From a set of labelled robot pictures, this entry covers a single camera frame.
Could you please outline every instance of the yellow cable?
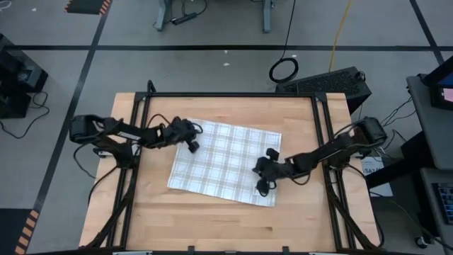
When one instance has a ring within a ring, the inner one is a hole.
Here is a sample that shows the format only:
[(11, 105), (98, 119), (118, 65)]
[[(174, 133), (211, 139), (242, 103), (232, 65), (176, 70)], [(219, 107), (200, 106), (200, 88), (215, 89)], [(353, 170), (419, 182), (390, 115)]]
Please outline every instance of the yellow cable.
[(337, 34), (335, 35), (335, 40), (333, 41), (333, 48), (332, 48), (332, 55), (331, 55), (331, 63), (328, 66), (328, 71), (332, 72), (333, 60), (335, 59), (335, 48), (337, 46), (338, 36), (343, 29), (343, 25), (345, 25), (346, 17), (348, 17), (349, 7), (351, 6), (352, 0), (348, 1), (348, 5), (346, 6), (345, 14), (343, 14), (343, 18), (340, 22), (340, 27), (338, 28)]

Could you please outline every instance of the keyboard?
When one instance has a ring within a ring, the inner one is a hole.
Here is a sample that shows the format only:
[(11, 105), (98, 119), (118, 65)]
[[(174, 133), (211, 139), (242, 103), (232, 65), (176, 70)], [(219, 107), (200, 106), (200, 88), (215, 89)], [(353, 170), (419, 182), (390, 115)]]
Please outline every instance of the keyboard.
[(364, 77), (360, 76), (355, 67), (341, 69), (338, 71), (315, 75), (304, 79), (289, 81), (277, 85), (278, 92), (326, 92), (344, 93), (346, 96), (355, 95), (360, 92), (360, 85)]
[(434, 183), (432, 187), (437, 195), (445, 224), (453, 225), (453, 183)]

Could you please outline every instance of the computer monitor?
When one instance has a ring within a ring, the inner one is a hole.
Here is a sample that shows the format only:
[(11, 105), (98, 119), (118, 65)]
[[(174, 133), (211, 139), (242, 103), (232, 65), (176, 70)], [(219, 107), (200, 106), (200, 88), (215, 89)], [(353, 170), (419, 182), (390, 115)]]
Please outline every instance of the computer monitor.
[(422, 80), (430, 88), (432, 106), (453, 110), (453, 57), (422, 77)]

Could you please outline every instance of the wooden tabletop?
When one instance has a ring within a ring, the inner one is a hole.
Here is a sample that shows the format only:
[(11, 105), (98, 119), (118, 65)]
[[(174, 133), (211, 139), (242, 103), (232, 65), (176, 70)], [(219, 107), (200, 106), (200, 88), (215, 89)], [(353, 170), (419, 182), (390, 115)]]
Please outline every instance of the wooden tabletop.
[[(117, 94), (112, 116), (129, 122), (133, 98), (133, 93)], [(334, 131), (350, 123), (344, 94), (328, 94), (328, 105)], [(321, 104), (319, 112), (326, 138)], [(149, 118), (155, 113), (280, 132), (281, 158), (318, 147), (309, 98), (152, 98)], [(155, 118), (153, 125), (160, 122)], [(175, 153), (174, 146), (143, 150), (127, 249), (184, 251), (194, 245), (198, 251), (282, 251), (283, 246), (290, 251), (335, 251), (320, 164), (305, 186), (280, 180), (276, 206), (264, 208), (167, 188)], [(351, 162), (361, 169), (358, 160)], [(112, 158), (101, 159), (97, 179), (114, 165)], [(91, 241), (110, 217), (119, 173), (94, 191), (80, 245)], [(378, 244), (365, 181), (351, 169), (344, 170), (343, 178), (352, 218)], [(347, 246), (341, 217), (339, 222)]]

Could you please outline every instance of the black floor stripe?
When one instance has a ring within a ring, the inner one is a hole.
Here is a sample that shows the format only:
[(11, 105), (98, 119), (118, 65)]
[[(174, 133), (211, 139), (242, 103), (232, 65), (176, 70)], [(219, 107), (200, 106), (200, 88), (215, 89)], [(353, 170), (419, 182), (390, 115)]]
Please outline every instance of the black floor stripe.
[[(91, 50), (88, 45), (14, 45), (8, 50)], [(116, 51), (179, 51), (179, 50), (284, 50), (284, 45), (97, 45), (95, 50)], [(287, 50), (331, 51), (331, 45), (288, 45)], [(432, 46), (365, 46), (339, 45), (337, 51), (370, 51), (370, 52), (420, 52), (434, 51)], [(453, 46), (439, 47), (439, 50), (453, 50)]]
[(437, 62), (439, 64), (442, 64), (444, 62), (444, 58), (442, 57), (442, 54), (440, 53), (440, 50), (437, 47), (437, 43), (434, 40), (434, 37), (432, 36), (430, 29), (428, 28), (428, 24), (426, 23), (426, 20), (423, 17), (422, 11), (420, 10), (420, 7), (418, 6), (417, 1), (410, 0), (410, 3), (413, 8), (413, 11), (415, 12), (415, 15), (417, 16), (418, 22), (420, 23), (420, 26), (423, 29), (426, 39), (428, 39), (428, 42), (430, 43), (432, 52), (434, 53), (434, 56), (436, 57)]
[(69, 131), (69, 121), (74, 116), (74, 113), (77, 108), (77, 104), (79, 103), (80, 95), (82, 93), (82, 90), (84, 89), (85, 80), (86, 80), (86, 77), (88, 76), (88, 72), (90, 70), (94, 54), (96, 52), (96, 46), (98, 45), (99, 39), (101, 38), (102, 30), (104, 29), (104, 25), (105, 25), (105, 21), (107, 20), (107, 16), (108, 16), (108, 11), (105, 15), (103, 15), (101, 17), (101, 20), (99, 21), (98, 27), (96, 29), (96, 33), (93, 38), (93, 42), (91, 43), (91, 46), (89, 48), (88, 54), (85, 59), (84, 66), (82, 67), (82, 70), (80, 73), (79, 80), (77, 81), (76, 88), (72, 95), (71, 103), (69, 104), (68, 111), (66, 113), (66, 116), (64, 117), (63, 126), (59, 132), (57, 144), (55, 145), (52, 156), (50, 157), (50, 162), (49, 162), (49, 165), (47, 166), (47, 170), (44, 175), (44, 180), (42, 181), (40, 190), (38, 192), (38, 196), (35, 201), (34, 208), (38, 211), (41, 211), (42, 207), (44, 206), (45, 198), (49, 191), (50, 183), (52, 182), (52, 179), (53, 179), (53, 176), (55, 173), (55, 169), (57, 168), (59, 156), (62, 153), (64, 143), (66, 142), (66, 138), (67, 138), (68, 131)]

